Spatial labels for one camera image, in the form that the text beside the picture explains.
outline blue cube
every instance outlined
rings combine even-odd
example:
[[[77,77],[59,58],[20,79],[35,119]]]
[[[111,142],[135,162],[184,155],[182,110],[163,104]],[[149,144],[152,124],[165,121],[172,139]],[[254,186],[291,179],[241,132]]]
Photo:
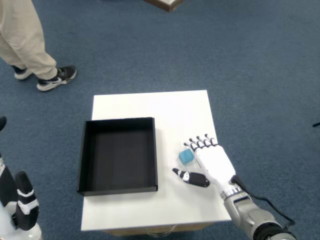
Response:
[[[179,153],[179,159],[183,165],[191,162],[194,158],[195,157],[189,148]]]

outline table top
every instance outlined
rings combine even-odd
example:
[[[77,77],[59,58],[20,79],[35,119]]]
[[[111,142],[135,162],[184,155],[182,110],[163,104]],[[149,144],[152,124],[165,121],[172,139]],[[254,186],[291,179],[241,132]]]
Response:
[[[155,118],[158,191],[85,196],[82,231],[228,221],[216,188],[184,183],[172,168],[201,173],[196,161],[182,165],[179,152],[191,137],[216,137],[206,90],[95,95],[92,120]]]

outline sneaker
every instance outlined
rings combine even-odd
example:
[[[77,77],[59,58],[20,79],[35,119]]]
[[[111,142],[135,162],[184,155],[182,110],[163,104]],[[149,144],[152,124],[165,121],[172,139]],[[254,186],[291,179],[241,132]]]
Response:
[[[38,80],[38,84],[36,85],[38,90],[46,92],[62,84],[65,85],[69,83],[72,79],[74,79],[77,75],[77,69],[73,65],[57,68],[57,70],[58,73],[54,78],[51,78],[49,80]]]
[[[27,77],[29,77],[32,72],[26,68],[26,69],[20,69],[16,66],[12,66],[14,69],[14,77],[18,80],[25,80]]]

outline open box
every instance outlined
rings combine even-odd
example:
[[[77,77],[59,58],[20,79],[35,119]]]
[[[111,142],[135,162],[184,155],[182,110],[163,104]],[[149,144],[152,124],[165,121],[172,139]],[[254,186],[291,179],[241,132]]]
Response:
[[[85,122],[78,193],[97,196],[157,190],[154,118]]]

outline leg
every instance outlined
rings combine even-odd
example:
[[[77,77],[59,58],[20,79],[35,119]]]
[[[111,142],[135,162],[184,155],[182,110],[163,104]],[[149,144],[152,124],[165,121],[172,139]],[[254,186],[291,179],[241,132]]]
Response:
[[[26,69],[26,65],[15,53],[11,46],[6,42],[0,32],[0,57],[9,65],[16,66],[20,69]]]
[[[43,29],[31,0],[0,0],[0,32],[24,65],[40,79],[57,75],[56,61],[46,53]]]

